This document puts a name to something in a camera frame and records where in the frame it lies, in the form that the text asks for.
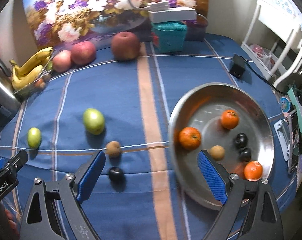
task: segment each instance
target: black plum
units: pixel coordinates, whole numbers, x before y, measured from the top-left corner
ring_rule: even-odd
[[[251,161],[251,150],[249,148],[245,148],[242,151],[240,151],[239,159],[242,162],[249,162],[249,161]]]
[[[235,146],[240,149],[244,148],[248,144],[248,137],[245,133],[239,133],[234,139]]]
[[[110,181],[121,182],[124,180],[124,172],[118,167],[111,167],[108,171]]]

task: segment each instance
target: kiwi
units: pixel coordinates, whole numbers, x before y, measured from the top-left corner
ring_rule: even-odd
[[[117,141],[111,141],[106,145],[106,154],[109,155],[110,158],[118,157],[121,152],[121,145]]]
[[[225,150],[222,146],[216,145],[213,146],[209,151],[209,154],[215,161],[221,161],[224,158]]]

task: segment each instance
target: floral painting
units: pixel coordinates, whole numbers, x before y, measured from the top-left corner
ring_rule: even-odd
[[[132,0],[132,3],[144,7],[155,1],[160,0]],[[191,7],[207,15],[208,0],[167,1],[170,7]],[[94,42],[97,48],[104,47],[115,33],[128,30],[135,32],[141,41],[151,39],[148,12],[132,9],[128,0],[23,0],[23,5],[39,49],[67,48],[84,40]]]

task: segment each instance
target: black cable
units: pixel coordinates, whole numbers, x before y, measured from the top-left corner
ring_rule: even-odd
[[[268,80],[266,80],[264,77],[260,76],[256,71],[254,71],[253,68],[250,66],[250,64],[247,62],[247,60],[246,60],[244,57],[242,57],[242,56],[240,56],[240,57],[243,58],[243,59],[245,60],[245,63],[246,63],[247,66],[251,69],[251,71],[252,71],[253,73],[255,73],[256,76],[257,76],[258,78],[260,78],[263,82],[265,82],[266,84],[268,84],[269,86],[271,86],[271,87],[272,87],[275,91],[277,91],[278,93],[280,93],[280,94],[282,94],[282,95],[286,95],[286,94],[287,94],[287,93],[281,92],[280,90],[276,89],[276,87],[275,87],[274,85],[272,85]]]

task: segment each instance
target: striped tablecloth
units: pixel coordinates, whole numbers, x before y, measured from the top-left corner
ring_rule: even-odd
[[[83,203],[90,222],[102,239],[202,239],[217,211],[190,199],[176,181],[168,149],[167,127],[178,100],[190,89],[207,82],[224,82],[249,93],[265,111],[271,127],[283,118],[268,85],[246,70],[242,80],[228,73],[234,53],[249,58],[232,39],[207,34],[204,42],[187,41],[181,53],[160,55],[152,43],[143,43],[141,56],[117,62],[110,49],[97,51],[97,59],[81,69],[54,77],[46,89],[26,100],[16,117],[0,133],[0,157],[11,158],[20,149],[30,154],[20,170],[20,184],[5,202],[18,219],[23,214],[33,179],[60,180],[86,162],[109,141],[123,146],[120,158],[107,163],[89,200]],[[259,71],[253,62],[251,66]],[[82,114],[100,110],[106,130],[99,136],[85,132]],[[38,152],[27,146],[27,131],[38,127]],[[278,138],[270,182],[283,210],[294,198],[296,174],[288,175]],[[118,166],[126,184],[112,186],[107,170]],[[240,210],[229,239],[235,239],[244,212]],[[63,228],[74,236],[62,206]]]

